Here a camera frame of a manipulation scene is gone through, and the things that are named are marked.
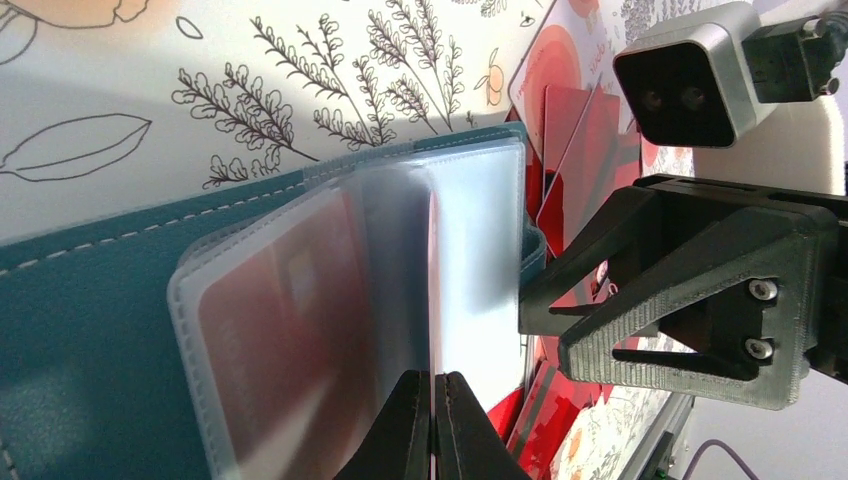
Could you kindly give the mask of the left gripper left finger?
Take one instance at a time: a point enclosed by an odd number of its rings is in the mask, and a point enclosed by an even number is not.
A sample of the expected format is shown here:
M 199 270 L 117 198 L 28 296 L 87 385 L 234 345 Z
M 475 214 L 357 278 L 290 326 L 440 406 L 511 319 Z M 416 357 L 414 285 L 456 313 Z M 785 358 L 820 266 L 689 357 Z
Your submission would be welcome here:
M 430 477 L 431 379 L 407 370 L 336 480 L 425 480 Z

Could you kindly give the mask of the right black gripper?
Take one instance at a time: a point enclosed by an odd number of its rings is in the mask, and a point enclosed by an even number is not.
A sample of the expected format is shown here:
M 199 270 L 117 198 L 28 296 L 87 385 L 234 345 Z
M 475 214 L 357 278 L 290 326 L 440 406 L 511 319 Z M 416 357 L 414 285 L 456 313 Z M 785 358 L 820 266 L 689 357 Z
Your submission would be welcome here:
M 575 381 L 757 408 L 795 403 L 813 369 L 847 380 L 847 199 L 653 175 L 670 252 L 560 338 Z

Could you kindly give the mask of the floral table mat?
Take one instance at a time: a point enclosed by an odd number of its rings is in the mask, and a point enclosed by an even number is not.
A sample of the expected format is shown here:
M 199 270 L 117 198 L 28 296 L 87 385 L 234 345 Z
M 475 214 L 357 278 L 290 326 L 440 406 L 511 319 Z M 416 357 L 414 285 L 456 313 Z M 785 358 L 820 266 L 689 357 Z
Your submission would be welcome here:
M 621 1 L 626 43 L 696 1 Z M 5 1 L 4 245 L 518 116 L 552 1 Z

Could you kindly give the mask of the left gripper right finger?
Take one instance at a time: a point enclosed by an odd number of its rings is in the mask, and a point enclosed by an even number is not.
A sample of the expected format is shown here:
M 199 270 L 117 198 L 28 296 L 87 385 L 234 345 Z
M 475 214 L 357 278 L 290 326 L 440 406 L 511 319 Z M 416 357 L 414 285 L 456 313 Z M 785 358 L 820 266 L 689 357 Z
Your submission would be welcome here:
M 435 479 L 526 479 L 464 376 L 439 374 L 434 385 Z

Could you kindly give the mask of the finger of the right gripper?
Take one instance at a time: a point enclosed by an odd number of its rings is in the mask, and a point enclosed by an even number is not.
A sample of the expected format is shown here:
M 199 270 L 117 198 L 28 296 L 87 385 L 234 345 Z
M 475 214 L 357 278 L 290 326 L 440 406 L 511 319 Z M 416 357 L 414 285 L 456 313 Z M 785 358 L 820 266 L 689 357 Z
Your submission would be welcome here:
M 624 324 L 637 305 L 637 280 L 670 252 L 670 197 L 654 188 L 628 186 L 612 193 L 565 251 L 522 289 L 518 331 L 532 335 L 656 335 L 670 322 L 650 318 Z M 584 278 L 609 262 L 619 292 L 600 304 L 555 305 Z

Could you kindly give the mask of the teal card holder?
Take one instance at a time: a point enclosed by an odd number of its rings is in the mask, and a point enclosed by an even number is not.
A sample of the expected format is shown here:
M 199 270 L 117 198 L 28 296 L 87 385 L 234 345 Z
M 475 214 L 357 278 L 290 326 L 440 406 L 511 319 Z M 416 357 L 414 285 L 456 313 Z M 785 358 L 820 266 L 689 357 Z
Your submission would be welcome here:
M 378 147 L 4 245 L 2 477 L 209 478 L 166 300 L 179 257 L 360 166 L 526 136 L 514 121 Z

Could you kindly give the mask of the pile of red cards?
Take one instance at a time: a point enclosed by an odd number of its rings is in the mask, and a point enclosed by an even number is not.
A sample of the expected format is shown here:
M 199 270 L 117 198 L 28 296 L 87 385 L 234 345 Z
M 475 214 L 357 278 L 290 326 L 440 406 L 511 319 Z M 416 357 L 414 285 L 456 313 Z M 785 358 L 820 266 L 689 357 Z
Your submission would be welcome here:
M 550 86 L 543 95 L 543 150 L 527 185 L 531 228 L 522 280 L 538 275 L 607 199 L 641 173 L 640 136 L 619 131 L 614 95 Z M 667 402 L 666 393 L 568 380 L 558 339 L 529 337 L 528 388 L 488 415 L 532 479 L 616 479 Z

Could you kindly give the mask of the white red-circle card left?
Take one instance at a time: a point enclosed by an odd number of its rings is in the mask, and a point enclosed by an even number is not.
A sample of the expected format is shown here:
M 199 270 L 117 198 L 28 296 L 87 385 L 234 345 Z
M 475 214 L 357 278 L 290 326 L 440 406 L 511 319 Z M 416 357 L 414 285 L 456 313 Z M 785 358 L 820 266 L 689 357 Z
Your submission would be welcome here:
M 544 97 L 548 86 L 619 95 L 613 57 L 626 46 L 621 1 L 555 1 L 536 22 L 538 31 L 508 88 L 533 149 L 543 144 Z

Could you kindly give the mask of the red card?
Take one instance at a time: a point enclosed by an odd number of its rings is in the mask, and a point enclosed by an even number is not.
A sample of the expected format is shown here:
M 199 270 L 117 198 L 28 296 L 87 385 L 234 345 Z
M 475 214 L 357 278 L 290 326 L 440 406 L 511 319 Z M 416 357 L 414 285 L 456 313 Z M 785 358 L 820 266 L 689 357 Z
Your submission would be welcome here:
M 376 410 L 375 340 L 350 195 L 310 195 L 186 277 L 222 479 L 330 479 Z

